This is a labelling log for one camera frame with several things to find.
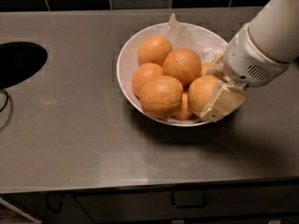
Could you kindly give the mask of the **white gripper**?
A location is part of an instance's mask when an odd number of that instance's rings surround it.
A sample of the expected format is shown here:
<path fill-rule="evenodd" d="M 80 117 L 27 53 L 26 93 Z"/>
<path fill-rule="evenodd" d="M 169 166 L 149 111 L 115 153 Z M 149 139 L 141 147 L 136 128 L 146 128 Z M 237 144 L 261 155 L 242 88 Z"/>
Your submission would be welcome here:
<path fill-rule="evenodd" d="M 289 66 L 262 53 L 246 23 L 229 42 L 224 55 L 220 55 L 206 70 L 207 75 L 226 75 L 231 80 L 217 83 L 199 115 L 200 119 L 216 122 L 225 118 L 246 101 L 246 86 L 265 86 L 285 73 Z"/>

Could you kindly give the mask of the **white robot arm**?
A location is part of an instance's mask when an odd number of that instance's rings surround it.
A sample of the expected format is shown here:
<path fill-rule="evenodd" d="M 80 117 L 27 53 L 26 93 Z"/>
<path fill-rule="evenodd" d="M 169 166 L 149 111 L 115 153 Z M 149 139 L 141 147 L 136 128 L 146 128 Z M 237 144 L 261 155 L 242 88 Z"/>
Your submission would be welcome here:
<path fill-rule="evenodd" d="M 248 87 L 262 87 L 283 74 L 299 56 L 299 0 L 270 0 L 231 39 L 208 69 L 221 76 L 200 119 L 218 121 L 240 107 Z"/>

